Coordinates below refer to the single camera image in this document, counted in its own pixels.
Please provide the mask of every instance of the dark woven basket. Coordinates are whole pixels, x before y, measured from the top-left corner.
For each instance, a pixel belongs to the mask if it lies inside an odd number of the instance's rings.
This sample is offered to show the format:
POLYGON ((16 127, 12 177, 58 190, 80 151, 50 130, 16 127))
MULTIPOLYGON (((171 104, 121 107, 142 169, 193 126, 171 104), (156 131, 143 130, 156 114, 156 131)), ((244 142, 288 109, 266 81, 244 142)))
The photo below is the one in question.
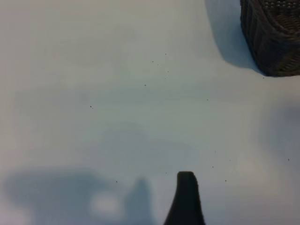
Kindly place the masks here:
POLYGON ((267 76, 300 75, 300 0, 240 0, 241 26, 267 76))

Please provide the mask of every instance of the wicker basket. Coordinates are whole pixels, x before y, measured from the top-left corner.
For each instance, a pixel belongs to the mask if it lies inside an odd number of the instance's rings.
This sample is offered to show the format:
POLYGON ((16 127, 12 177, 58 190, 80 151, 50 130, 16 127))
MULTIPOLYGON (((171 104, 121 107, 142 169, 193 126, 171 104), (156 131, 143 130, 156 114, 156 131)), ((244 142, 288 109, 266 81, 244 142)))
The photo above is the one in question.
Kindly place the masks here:
POLYGON ((240 0, 241 26, 267 76, 300 75, 300 0, 240 0))

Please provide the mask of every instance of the white surface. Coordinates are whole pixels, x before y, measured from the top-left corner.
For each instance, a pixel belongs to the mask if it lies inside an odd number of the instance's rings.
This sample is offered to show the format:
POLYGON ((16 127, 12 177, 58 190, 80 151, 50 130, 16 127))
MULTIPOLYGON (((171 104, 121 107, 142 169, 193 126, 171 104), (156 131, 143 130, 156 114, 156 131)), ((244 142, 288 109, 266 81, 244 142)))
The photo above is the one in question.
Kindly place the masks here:
POLYGON ((239 9, 1 1, 1 222, 162 224, 191 170, 207 224, 298 225, 300 77, 256 72, 239 9))

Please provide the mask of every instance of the black object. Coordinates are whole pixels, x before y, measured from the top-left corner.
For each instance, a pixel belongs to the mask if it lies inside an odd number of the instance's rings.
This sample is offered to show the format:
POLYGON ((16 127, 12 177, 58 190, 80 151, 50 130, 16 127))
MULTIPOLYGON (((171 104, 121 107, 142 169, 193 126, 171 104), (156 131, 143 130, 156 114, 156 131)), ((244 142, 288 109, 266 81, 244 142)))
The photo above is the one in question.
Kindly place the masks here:
POLYGON ((175 197, 164 225, 205 225, 193 172, 177 174, 175 197))
POLYGON ((267 76, 300 75, 300 0, 240 0, 241 26, 267 76))

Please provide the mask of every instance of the white table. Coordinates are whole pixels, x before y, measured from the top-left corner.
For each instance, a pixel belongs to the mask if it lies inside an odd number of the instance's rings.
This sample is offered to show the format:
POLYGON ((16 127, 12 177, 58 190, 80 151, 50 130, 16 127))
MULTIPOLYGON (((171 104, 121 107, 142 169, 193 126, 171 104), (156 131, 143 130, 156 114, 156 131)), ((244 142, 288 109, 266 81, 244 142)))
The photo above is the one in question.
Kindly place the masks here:
POLYGON ((0 221, 300 223, 300 77, 256 69, 239 0, 3 0, 0 221))

